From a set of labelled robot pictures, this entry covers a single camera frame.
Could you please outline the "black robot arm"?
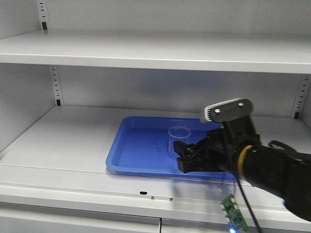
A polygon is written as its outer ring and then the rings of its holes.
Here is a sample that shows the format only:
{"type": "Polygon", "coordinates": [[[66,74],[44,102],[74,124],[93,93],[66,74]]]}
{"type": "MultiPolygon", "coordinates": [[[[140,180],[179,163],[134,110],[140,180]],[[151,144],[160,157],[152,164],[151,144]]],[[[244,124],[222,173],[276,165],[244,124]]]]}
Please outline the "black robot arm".
{"type": "Polygon", "coordinates": [[[311,219],[311,156],[279,141],[262,145],[249,116],[221,122],[196,144],[174,141],[178,168],[188,172],[228,172],[283,199],[284,206],[311,219]]]}

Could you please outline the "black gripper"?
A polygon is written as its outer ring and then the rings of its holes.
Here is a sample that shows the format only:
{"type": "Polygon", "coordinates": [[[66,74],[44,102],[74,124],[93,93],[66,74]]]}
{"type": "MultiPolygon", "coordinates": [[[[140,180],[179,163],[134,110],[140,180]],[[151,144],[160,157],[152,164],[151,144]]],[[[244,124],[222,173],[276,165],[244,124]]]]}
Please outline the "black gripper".
{"type": "Polygon", "coordinates": [[[178,155],[178,169],[189,172],[237,172],[237,160],[246,146],[261,145],[260,136],[250,116],[221,123],[221,128],[209,131],[207,137],[196,144],[174,141],[173,150],[178,155]]]}

